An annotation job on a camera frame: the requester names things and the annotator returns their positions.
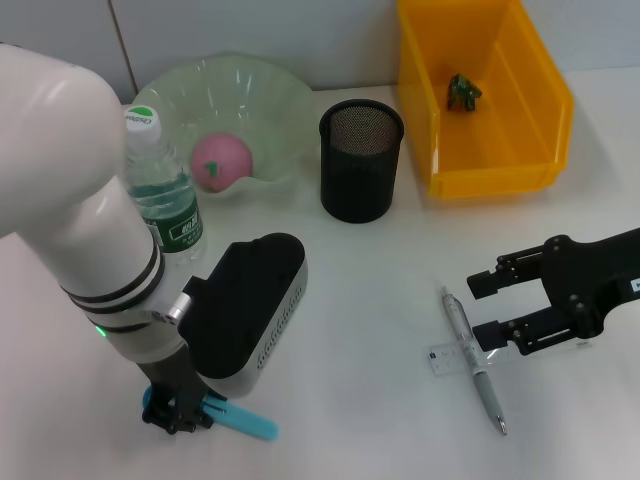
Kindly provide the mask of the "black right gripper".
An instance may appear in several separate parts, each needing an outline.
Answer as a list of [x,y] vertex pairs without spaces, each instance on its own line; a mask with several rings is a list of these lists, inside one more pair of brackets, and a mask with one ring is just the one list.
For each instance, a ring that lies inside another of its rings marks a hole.
[[567,235],[497,258],[494,272],[467,278],[475,299],[533,280],[542,281],[552,307],[472,328],[484,352],[512,342],[527,356],[574,338],[593,338],[615,308],[639,299],[639,231],[581,243]]

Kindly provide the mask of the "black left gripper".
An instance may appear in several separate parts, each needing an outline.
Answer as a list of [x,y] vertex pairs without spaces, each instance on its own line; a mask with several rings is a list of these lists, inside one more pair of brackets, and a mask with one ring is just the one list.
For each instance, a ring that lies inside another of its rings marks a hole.
[[142,398],[142,420],[169,435],[210,429],[213,419],[200,407],[184,413],[175,399],[188,397],[209,406],[225,406],[227,398],[208,388],[197,374],[187,347],[181,347],[163,360],[139,364],[151,383],[151,392]]

